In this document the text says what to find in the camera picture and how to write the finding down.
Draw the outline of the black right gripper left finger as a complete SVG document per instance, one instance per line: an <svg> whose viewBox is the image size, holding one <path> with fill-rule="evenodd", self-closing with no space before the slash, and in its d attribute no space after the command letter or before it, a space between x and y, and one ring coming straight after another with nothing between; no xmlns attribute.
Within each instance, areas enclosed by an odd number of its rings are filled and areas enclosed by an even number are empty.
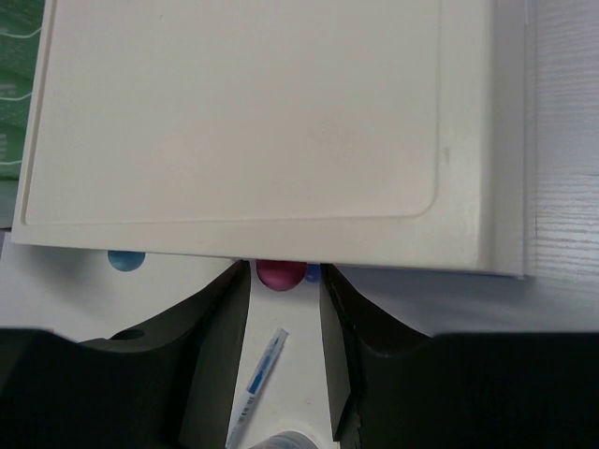
<svg viewBox="0 0 599 449"><path fill-rule="evenodd" d="M1 332L5 448L222 448L249 309L239 261L107 339Z"/></svg>

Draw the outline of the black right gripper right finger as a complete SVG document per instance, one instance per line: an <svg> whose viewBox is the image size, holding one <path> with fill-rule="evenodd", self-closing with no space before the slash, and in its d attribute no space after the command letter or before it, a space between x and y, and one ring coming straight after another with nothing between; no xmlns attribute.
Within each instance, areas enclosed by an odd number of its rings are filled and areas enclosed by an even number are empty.
<svg viewBox="0 0 599 449"><path fill-rule="evenodd" d="M594 448L594 333L429 337L322 268L332 438L342 448Z"/></svg>

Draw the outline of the white mini drawer cabinet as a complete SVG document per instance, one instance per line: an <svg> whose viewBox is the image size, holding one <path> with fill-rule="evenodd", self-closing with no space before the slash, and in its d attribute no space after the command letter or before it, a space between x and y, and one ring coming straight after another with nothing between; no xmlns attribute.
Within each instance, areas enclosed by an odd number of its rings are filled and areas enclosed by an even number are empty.
<svg viewBox="0 0 599 449"><path fill-rule="evenodd" d="M525 1L50 1L21 244L522 276Z"/></svg>

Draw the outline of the light blue small drawer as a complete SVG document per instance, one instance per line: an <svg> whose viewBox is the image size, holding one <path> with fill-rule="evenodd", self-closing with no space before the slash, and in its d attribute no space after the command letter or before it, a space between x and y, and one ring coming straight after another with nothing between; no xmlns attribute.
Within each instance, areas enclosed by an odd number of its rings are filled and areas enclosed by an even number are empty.
<svg viewBox="0 0 599 449"><path fill-rule="evenodd" d="M121 272L131 272L141 267L146 253L129 251L108 251L110 265Z"/></svg>

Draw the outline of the pink small drawer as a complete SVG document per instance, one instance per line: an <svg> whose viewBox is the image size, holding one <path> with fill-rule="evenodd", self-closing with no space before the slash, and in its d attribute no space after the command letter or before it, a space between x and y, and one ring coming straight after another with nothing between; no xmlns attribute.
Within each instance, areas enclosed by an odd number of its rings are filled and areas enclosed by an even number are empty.
<svg viewBox="0 0 599 449"><path fill-rule="evenodd" d="M294 289L304 279L307 271L305 262L257 260L258 279L270 290L285 292Z"/></svg>

